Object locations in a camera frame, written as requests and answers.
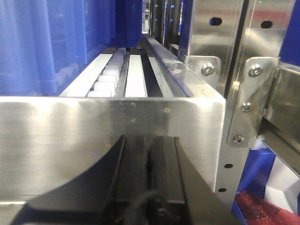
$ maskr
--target white roller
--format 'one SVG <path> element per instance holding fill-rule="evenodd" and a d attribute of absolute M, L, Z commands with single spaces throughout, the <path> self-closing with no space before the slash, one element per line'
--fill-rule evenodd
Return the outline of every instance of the white roller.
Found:
<path fill-rule="evenodd" d="M 108 62 L 107 65 L 117 65 L 119 67 L 119 71 L 121 71 L 121 69 L 123 67 L 123 63 L 121 63 L 121 62 L 114 62 L 114 61 Z"/>
<path fill-rule="evenodd" d="M 118 76 L 116 75 L 100 75 L 98 77 L 99 82 L 118 82 Z"/>
<path fill-rule="evenodd" d="M 120 75 L 120 71 L 118 69 L 105 69 L 103 70 L 103 75 Z"/>
<path fill-rule="evenodd" d="M 114 83 L 114 82 L 95 82 L 94 90 L 110 91 L 112 93 L 112 96 L 114 96 L 115 92 L 116 92 L 116 83 Z"/>
<path fill-rule="evenodd" d="M 105 91 L 105 90 L 91 90 L 88 92 L 88 97 L 92 98 L 107 98 L 107 97 L 112 97 L 112 93 L 110 91 Z"/>
<path fill-rule="evenodd" d="M 120 66 L 119 65 L 106 65 L 105 69 L 117 69 L 120 73 Z"/>

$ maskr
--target bolt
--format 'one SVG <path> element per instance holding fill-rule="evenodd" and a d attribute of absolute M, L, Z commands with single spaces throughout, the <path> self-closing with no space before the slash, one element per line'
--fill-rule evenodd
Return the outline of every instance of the bolt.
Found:
<path fill-rule="evenodd" d="M 244 142 L 245 138 L 241 135 L 236 135 L 233 139 L 234 143 L 240 144 L 242 142 Z"/>
<path fill-rule="evenodd" d="M 249 70 L 249 76 L 250 77 L 257 77 L 260 74 L 262 74 L 263 69 L 259 64 L 253 65 Z"/>
<path fill-rule="evenodd" d="M 214 71 L 215 71 L 215 67 L 211 63 L 205 63 L 201 69 L 201 73 L 203 76 L 212 75 Z"/>
<path fill-rule="evenodd" d="M 252 110 L 252 104 L 250 103 L 250 102 L 244 102 L 243 104 L 242 104 L 242 111 L 244 112 L 244 113 L 248 113 L 248 112 L 251 112 L 251 110 Z"/>

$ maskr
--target brushed metal surface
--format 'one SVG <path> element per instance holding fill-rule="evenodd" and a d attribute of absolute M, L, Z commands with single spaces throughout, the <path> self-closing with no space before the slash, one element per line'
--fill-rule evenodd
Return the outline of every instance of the brushed metal surface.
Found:
<path fill-rule="evenodd" d="M 183 55 L 180 52 L 180 59 L 198 76 L 200 76 L 205 82 L 207 82 L 211 87 L 216 88 L 219 81 L 220 71 L 221 71 L 221 60 L 215 56 L 200 56 L 200 55 Z M 201 73 L 203 66 L 210 63 L 214 66 L 214 73 L 209 76 L 204 76 Z"/>
<path fill-rule="evenodd" d="M 179 137 L 213 188 L 225 100 L 208 90 L 199 98 L 0 97 L 0 203 L 23 202 L 70 181 L 124 134 Z M 9 224 L 16 207 L 0 206 L 1 224 Z"/>
<path fill-rule="evenodd" d="M 263 142 L 300 177 L 300 144 L 286 132 L 279 130 L 267 120 L 262 120 L 259 136 Z"/>
<path fill-rule="evenodd" d="M 179 52 L 187 56 L 216 56 L 222 67 L 214 88 L 222 95 L 233 56 L 243 0 L 185 0 Z M 213 26 L 213 18 L 222 23 Z"/>
<path fill-rule="evenodd" d="M 231 82 L 227 85 L 224 134 L 215 188 L 217 195 L 228 207 L 232 206 L 249 148 L 253 147 L 248 145 L 247 147 L 233 148 L 227 144 L 230 125 L 235 123 L 232 119 L 239 91 L 241 91 L 240 85 L 245 64 L 252 57 L 278 57 L 295 0 L 249 0 L 245 3 L 247 3 L 245 5 L 247 8 L 242 15 L 241 32 L 238 33 L 240 42 L 232 60 L 234 67 L 229 74 Z M 262 28 L 264 21 L 271 21 L 272 27 Z M 244 129 L 248 130 L 247 122 L 244 120 L 236 121 L 236 123 L 245 124 Z M 224 167 L 225 164 L 233 164 L 233 168 L 227 169 Z M 218 192 L 220 188 L 226 188 L 226 192 Z"/>
<path fill-rule="evenodd" d="M 300 143 L 300 67 L 279 64 L 265 118 Z"/>
<path fill-rule="evenodd" d="M 227 144 L 232 148 L 254 146 L 278 63 L 279 57 L 253 57 L 246 61 L 227 139 Z M 260 65 L 262 73 L 257 77 L 251 77 L 249 71 L 256 64 Z M 246 102 L 252 104 L 250 112 L 242 110 L 243 103 Z M 244 140 L 234 142 L 233 139 L 237 135 L 241 135 Z"/>

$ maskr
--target metal post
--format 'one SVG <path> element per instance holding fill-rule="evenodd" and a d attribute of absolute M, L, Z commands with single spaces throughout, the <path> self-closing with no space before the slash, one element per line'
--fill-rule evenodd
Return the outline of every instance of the metal post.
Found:
<path fill-rule="evenodd" d="M 164 43 L 168 49 L 170 44 L 179 44 L 180 10 L 181 0 L 168 0 Z"/>
<path fill-rule="evenodd" d="M 224 94 L 243 0 L 185 0 L 179 59 Z M 210 63 L 220 71 L 203 74 Z"/>
<path fill-rule="evenodd" d="M 151 1 L 151 36 L 163 43 L 165 25 L 165 0 Z"/>
<path fill-rule="evenodd" d="M 295 0 L 246 0 L 226 92 L 215 192 L 231 207 L 262 120 Z"/>

